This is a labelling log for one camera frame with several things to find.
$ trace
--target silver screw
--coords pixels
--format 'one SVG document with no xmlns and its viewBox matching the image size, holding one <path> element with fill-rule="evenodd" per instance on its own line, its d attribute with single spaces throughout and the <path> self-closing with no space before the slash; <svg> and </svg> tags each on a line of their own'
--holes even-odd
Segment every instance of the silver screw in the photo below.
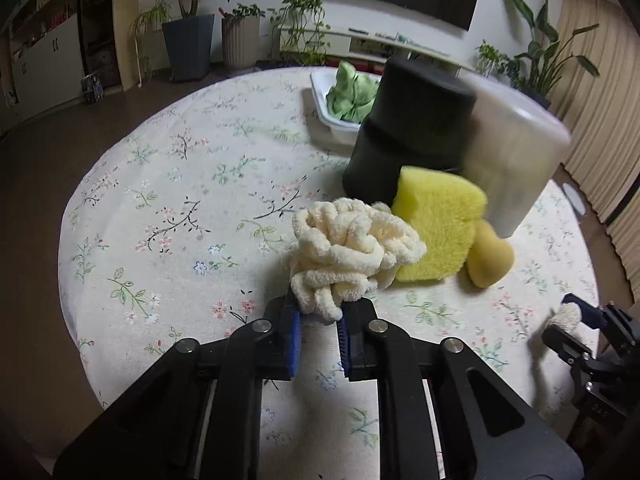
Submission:
<svg viewBox="0 0 640 480">
<path fill-rule="evenodd" d="M 198 342 L 194 338 L 187 337 L 185 339 L 180 339 L 180 341 L 175 344 L 175 349 L 182 354 L 188 354 L 193 352 L 197 346 Z"/>
<path fill-rule="evenodd" d="M 268 319 L 256 319 L 252 323 L 252 328 L 254 329 L 254 332 L 268 332 L 269 330 L 271 330 L 271 321 L 269 321 Z"/>
<path fill-rule="evenodd" d="M 372 319 L 371 321 L 369 321 L 369 330 L 371 330 L 372 332 L 378 332 L 379 334 L 382 334 L 383 332 L 386 332 L 388 328 L 388 323 L 381 319 Z"/>
<path fill-rule="evenodd" d="M 444 348 L 452 352 L 453 354 L 457 354 L 458 352 L 462 352 L 462 349 L 465 347 L 465 344 L 460 341 L 457 337 L 450 337 L 449 339 L 445 339 Z"/>
</svg>

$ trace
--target green cloth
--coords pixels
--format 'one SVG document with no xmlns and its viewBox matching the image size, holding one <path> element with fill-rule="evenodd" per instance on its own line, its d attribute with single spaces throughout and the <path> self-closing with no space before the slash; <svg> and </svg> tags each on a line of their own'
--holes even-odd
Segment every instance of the green cloth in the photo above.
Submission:
<svg viewBox="0 0 640 480">
<path fill-rule="evenodd" d="M 351 63 L 341 61 L 335 85 L 326 95 L 326 106 L 336 119 L 361 123 L 371 111 L 380 83 L 366 74 L 356 73 Z"/>
</svg>

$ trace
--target cream fuzzy scrunchie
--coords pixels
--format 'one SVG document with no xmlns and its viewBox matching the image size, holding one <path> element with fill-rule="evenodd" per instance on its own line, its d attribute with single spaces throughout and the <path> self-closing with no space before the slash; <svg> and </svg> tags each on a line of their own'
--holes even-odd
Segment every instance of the cream fuzzy scrunchie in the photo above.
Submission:
<svg viewBox="0 0 640 480">
<path fill-rule="evenodd" d="M 387 288 L 398 267 L 427 251 L 418 233 L 386 204 L 339 198 L 315 202 L 293 218 L 298 242 L 289 252 L 291 289 L 303 314 L 342 317 L 343 301 Z"/>
</svg>

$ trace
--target white plastic tray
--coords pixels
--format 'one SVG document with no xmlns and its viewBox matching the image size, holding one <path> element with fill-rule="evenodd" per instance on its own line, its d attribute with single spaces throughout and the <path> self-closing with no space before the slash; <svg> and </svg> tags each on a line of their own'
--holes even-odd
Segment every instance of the white plastic tray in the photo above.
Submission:
<svg viewBox="0 0 640 480">
<path fill-rule="evenodd" d="M 329 93 L 331 87 L 335 85 L 335 75 L 337 72 L 337 68 L 320 68 L 314 70 L 310 76 L 311 89 L 314 99 L 316 100 L 316 108 L 318 109 L 318 119 L 320 119 L 320 122 L 328 126 L 340 142 L 354 145 L 360 124 L 340 121 L 334 118 L 326 107 L 326 95 Z M 380 76 L 376 74 L 367 73 L 367 75 L 375 79 L 380 79 Z"/>
</svg>

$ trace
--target floral tablecloth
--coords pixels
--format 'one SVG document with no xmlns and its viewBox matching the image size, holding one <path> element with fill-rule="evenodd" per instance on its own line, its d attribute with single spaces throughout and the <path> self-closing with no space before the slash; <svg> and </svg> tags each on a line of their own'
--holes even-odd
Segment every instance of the floral tablecloth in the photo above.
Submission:
<svg viewBox="0 0 640 480">
<path fill-rule="evenodd" d="M 197 91 L 113 146 L 78 186 L 62 224 L 60 298 L 104 407 L 176 340 L 229 336 L 286 292 L 290 212 L 339 197 L 348 161 L 318 121 L 309 74 L 273 70 Z M 513 269 L 487 290 L 461 272 L 370 298 L 411 336 L 462 338 L 562 433 L 569 370 L 536 332 L 567 291 L 598 297 L 556 184 L 511 243 Z M 580 336 L 595 348 L 595 331 Z M 334 326 L 303 326 L 298 377 L 265 386 L 261 478 L 378 476 L 376 385 L 349 384 L 339 361 Z"/>
</svg>

